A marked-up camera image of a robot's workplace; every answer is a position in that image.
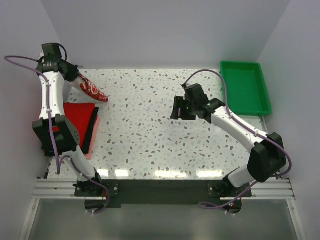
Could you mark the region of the white t shirt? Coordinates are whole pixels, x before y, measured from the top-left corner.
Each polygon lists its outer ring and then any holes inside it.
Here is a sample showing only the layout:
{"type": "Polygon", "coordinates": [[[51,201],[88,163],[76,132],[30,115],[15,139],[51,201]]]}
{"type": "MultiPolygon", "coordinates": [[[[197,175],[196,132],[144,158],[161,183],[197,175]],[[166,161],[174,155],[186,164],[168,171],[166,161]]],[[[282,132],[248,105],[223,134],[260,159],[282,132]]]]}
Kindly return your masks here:
{"type": "Polygon", "coordinates": [[[74,81],[70,82],[70,85],[96,101],[105,103],[109,101],[108,96],[81,73],[77,75],[74,81]]]}

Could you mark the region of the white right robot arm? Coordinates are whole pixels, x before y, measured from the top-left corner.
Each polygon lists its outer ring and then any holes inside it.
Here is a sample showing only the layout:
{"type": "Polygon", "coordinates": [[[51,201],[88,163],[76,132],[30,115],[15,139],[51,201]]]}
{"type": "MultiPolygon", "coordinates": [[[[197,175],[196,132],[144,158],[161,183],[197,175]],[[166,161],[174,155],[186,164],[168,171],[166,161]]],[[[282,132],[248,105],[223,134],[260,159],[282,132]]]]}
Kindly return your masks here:
{"type": "Polygon", "coordinates": [[[200,84],[186,85],[184,96],[175,96],[171,119],[207,121],[235,138],[248,152],[248,163],[228,173],[222,180],[221,191],[233,197],[250,182],[264,183],[287,163],[282,137],[274,132],[254,128],[233,114],[217,98],[209,99],[200,84]]]}

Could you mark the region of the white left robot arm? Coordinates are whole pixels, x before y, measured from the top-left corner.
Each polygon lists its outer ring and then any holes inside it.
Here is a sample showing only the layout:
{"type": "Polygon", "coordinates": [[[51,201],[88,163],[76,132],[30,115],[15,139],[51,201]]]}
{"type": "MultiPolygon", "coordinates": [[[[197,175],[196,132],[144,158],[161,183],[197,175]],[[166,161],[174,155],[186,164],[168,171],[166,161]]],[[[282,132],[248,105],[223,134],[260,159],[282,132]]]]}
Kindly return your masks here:
{"type": "Polygon", "coordinates": [[[36,68],[42,87],[42,109],[39,119],[32,123],[32,129],[44,152],[53,153],[57,174],[60,174],[63,162],[68,161],[77,176],[75,188],[78,191],[86,197],[108,198],[109,190],[96,168],[86,160],[80,147],[79,132],[65,114],[63,88],[65,82],[77,83],[99,101],[106,102],[108,97],[80,73],[77,65],[67,61],[62,50],[64,47],[59,43],[42,45],[43,57],[37,61],[36,68]]]}

